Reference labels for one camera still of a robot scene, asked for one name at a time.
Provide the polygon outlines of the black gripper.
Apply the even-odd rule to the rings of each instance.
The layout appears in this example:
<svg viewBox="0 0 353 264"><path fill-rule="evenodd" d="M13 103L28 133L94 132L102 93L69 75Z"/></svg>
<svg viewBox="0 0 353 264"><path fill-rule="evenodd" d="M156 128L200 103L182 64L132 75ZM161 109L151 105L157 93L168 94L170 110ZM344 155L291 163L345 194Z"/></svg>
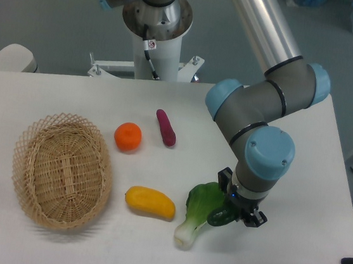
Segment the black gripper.
<svg viewBox="0 0 353 264"><path fill-rule="evenodd" d="M244 187L235 172L229 167L217 174L219 188L240 212L240 219L246 227L258 228L267 222L265 214L259 210L259 204L267 197L268 191L255 192Z"/></svg>

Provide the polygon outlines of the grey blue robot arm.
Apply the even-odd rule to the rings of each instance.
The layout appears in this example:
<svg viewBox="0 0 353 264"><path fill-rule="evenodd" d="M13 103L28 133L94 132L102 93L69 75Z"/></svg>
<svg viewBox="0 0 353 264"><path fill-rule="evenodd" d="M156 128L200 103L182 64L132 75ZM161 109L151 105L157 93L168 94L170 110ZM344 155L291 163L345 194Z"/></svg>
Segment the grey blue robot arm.
<svg viewBox="0 0 353 264"><path fill-rule="evenodd" d="M176 81L181 38L193 14L187 0L98 0L104 9L122 7L133 34L136 79ZM277 0L232 0L264 81L246 87L235 79L213 86L205 103L237 158L234 170L218 173L224 205L207 218L211 226L242 221L259 227L267 220L259 204L287 172L295 156L291 137L271 123L309 108L330 93L323 67L303 60Z"/></svg>

